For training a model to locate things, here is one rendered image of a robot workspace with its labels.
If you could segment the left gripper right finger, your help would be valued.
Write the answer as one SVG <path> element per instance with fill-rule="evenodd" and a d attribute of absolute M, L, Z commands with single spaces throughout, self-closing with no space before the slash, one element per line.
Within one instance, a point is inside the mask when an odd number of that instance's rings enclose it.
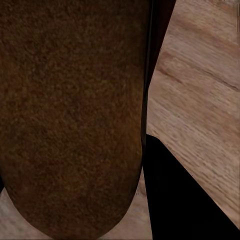
<path fill-rule="evenodd" d="M 240 240 L 240 230 L 155 136 L 143 173 L 153 240 Z"/>

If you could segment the sandal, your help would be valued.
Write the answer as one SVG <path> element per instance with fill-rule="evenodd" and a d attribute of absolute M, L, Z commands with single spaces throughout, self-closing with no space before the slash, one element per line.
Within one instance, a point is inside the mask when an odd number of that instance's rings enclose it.
<path fill-rule="evenodd" d="M 128 211 L 175 3 L 0 0 L 0 176 L 49 237 L 96 240 Z"/>

